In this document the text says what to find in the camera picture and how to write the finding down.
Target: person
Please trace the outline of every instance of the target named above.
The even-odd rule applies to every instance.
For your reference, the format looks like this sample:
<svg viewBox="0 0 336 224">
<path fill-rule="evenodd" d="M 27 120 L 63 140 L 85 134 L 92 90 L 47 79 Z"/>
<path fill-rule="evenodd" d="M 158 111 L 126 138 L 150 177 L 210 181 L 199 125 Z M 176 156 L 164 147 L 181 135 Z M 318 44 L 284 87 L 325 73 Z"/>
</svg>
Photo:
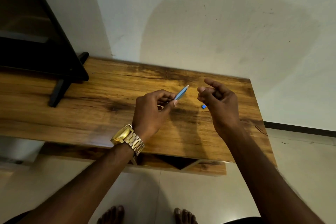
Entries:
<svg viewBox="0 0 336 224">
<path fill-rule="evenodd" d="M 323 223 L 245 131 L 239 120 L 237 96 L 219 82 L 208 78 L 204 82 L 210 87 L 198 88 L 198 100 L 208 107 L 215 130 L 231 151 L 261 215 L 232 223 Z M 158 90 L 136 99 L 132 125 L 144 144 L 177 105 L 174 97 L 171 92 Z M 11 223 L 88 223 L 133 154 L 128 144 L 115 145 L 36 209 L 17 216 Z M 119 224 L 124 214 L 122 206 L 114 206 L 98 223 Z M 186 210 L 175 209 L 174 216 L 176 224 L 197 224 L 195 215 Z"/>
</svg>

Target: small blue object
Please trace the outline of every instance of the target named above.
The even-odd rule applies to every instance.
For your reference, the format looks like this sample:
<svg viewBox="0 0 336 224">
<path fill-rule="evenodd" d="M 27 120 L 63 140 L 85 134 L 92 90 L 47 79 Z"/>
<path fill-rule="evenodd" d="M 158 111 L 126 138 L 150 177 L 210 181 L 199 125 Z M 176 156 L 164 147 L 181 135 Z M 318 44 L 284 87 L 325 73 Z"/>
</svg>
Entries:
<svg viewBox="0 0 336 224">
<path fill-rule="evenodd" d="M 185 92 L 187 91 L 189 85 L 185 86 L 174 98 L 174 100 L 179 100 L 180 98 L 183 97 L 183 95 L 185 94 Z"/>
</svg>

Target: gold watch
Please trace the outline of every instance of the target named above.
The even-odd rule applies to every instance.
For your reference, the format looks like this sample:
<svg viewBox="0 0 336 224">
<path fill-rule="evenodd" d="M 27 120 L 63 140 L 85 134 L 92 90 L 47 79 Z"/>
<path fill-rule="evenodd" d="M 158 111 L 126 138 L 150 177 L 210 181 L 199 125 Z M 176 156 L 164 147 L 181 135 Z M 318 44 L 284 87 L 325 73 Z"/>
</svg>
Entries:
<svg viewBox="0 0 336 224">
<path fill-rule="evenodd" d="M 132 125 L 126 124 L 120 129 L 111 139 L 111 142 L 116 145 L 120 143 L 127 143 L 134 150 L 134 157 L 139 155 L 145 147 L 143 141 L 138 137 L 132 128 Z"/>
</svg>

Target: watch bracelet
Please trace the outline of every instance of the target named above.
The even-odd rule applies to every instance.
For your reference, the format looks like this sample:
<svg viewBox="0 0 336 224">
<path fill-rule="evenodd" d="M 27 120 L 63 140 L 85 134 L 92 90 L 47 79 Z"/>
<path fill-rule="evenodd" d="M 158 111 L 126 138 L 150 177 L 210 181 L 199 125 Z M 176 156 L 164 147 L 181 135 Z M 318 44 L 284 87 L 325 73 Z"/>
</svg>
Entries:
<svg viewBox="0 0 336 224">
<path fill-rule="evenodd" d="M 144 142 L 134 132 L 129 133 L 128 136 L 124 139 L 124 142 L 127 143 L 129 146 L 131 146 L 136 156 L 139 155 L 139 153 L 145 147 Z"/>
</svg>

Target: watch face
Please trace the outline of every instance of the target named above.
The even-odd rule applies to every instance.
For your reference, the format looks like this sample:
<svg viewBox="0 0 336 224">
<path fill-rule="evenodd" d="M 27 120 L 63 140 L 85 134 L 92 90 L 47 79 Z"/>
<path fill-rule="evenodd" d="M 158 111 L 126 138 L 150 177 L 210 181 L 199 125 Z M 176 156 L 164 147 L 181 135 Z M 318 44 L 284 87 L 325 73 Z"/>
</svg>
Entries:
<svg viewBox="0 0 336 224">
<path fill-rule="evenodd" d="M 125 125 L 113 137 L 112 140 L 123 140 L 130 133 L 129 125 Z"/>
</svg>

